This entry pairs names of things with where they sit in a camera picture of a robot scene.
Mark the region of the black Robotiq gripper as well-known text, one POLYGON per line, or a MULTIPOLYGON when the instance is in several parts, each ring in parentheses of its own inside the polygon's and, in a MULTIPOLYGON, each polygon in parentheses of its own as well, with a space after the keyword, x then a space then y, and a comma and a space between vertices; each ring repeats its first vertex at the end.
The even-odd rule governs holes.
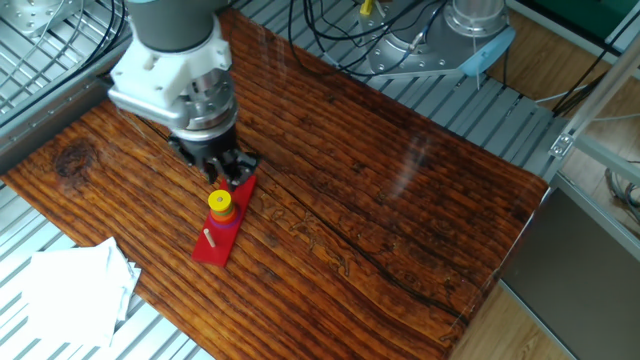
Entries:
POLYGON ((195 139, 169 135, 168 145, 190 167, 196 167, 209 184, 214 184, 218 171, 214 159, 223 164, 224 177, 231 192, 254 175, 259 166, 259 155, 239 149, 236 125, 217 128, 214 134, 205 133, 195 139))

